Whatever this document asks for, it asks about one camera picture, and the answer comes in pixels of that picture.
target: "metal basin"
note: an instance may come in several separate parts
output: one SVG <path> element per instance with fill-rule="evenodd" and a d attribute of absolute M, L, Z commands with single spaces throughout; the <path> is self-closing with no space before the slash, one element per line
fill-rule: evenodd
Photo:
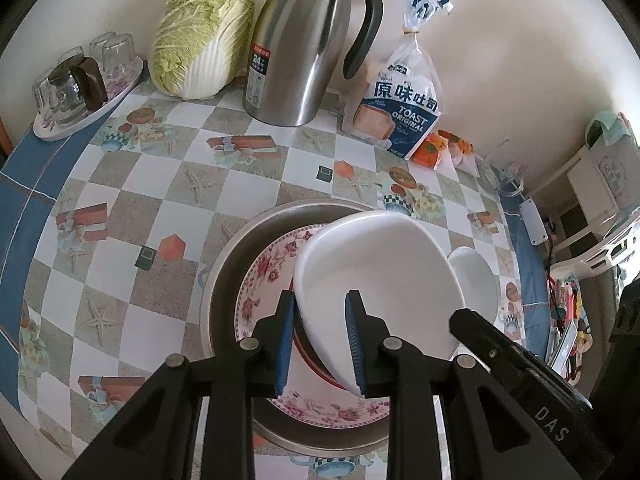
<path fill-rule="evenodd" d="M 200 329 L 205 357 L 236 343 L 233 323 L 238 291 L 247 270 L 266 246 L 293 229 L 370 209 L 343 200 L 299 200 L 275 207 L 240 229 L 220 253 L 204 288 Z M 335 458 L 382 446 L 388 438 L 388 417 L 359 428 L 330 430 L 295 420 L 267 399 L 254 399 L 254 430 L 295 453 Z"/>

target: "label sticker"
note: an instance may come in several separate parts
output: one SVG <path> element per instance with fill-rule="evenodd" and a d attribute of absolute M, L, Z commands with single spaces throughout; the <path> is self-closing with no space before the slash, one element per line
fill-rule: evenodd
<path fill-rule="evenodd" d="M 256 108 L 260 108 L 262 101 L 262 90 L 264 89 L 264 80 L 267 77 L 270 57 L 270 50 L 254 43 L 244 97 Z"/>

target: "glass teapot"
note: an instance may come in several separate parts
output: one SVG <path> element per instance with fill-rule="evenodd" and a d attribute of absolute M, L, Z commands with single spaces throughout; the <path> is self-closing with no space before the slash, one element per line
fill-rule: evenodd
<path fill-rule="evenodd" d="M 58 124 L 71 124 L 108 101 L 100 67 L 83 54 L 65 59 L 49 74 L 49 107 Z"/>

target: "checkered tablecloth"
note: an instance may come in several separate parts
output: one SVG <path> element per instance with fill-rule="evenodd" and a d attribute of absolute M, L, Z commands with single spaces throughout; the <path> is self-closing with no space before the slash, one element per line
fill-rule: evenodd
<path fill-rule="evenodd" d="M 136 142 L 127 144 L 132 131 L 121 126 L 140 108 L 155 111 L 154 127 L 136 126 Z M 71 171 L 31 264 L 23 315 L 29 323 L 19 343 L 18 400 L 25 418 L 76 457 L 108 419 L 79 384 L 81 376 L 148 378 L 172 352 L 203 357 L 202 286 L 239 228 L 275 205 L 303 198 L 384 206 L 379 183 L 392 168 L 420 184 L 414 216 L 446 253 L 469 246 L 487 260 L 503 296 L 497 326 L 515 322 L 513 338 L 524 344 L 522 308 L 517 301 L 506 306 L 507 284 L 519 289 L 520 282 L 497 197 L 455 170 L 450 158 L 434 172 L 343 134 L 337 114 L 338 95 L 328 93 L 311 123 L 269 126 L 242 109 L 239 84 L 193 102 L 169 98 L 150 82 L 127 96 Z M 105 152 L 105 139 L 117 141 L 122 132 L 125 145 Z M 275 147 L 269 156 L 240 150 L 214 157 L 208 140 L 222 137 L 228 144 L 237 136 L 271 136 Z M 106 239 L 63 250 L 60 213 L 103 203 Z M 477 221 L 480 212 L 490 214 L 491 229 Z M 201 444 L 202 432 L 198 439 Z M 322 467 L 297 465 L 260 438 L 255 451 L 259 479 L 315 479 Z M 353 460 L 351 480 L 385 477 L 385 450 Z"/>

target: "plastic bag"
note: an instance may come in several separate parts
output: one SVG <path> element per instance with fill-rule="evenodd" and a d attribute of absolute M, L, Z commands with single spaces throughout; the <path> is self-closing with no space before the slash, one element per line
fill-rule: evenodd
<path fill-rule="evenodd" d="M 414 151 L 411 160 L 425 168 L 437 170 L 442 160 L 442 152 L 447 149 L 448 144 L 447 139 L 431 132 Z"/>
<path fill-rule="evenodd" d="M 473 144 L 445 130 L 438 130 L 438 135 L 449 141 L 449 153 L 454 167 L 470 175 L 480 176 Z"/>
<path fill-rule="evenodd" d="M 418 29 L 449 0 L 402 0 L 404 35 L 390 57 L 369 63 L 351 89 L 342 129 L 409 159 L 442 113 L 442 88 L 431 58 L 418 46 Z"/>

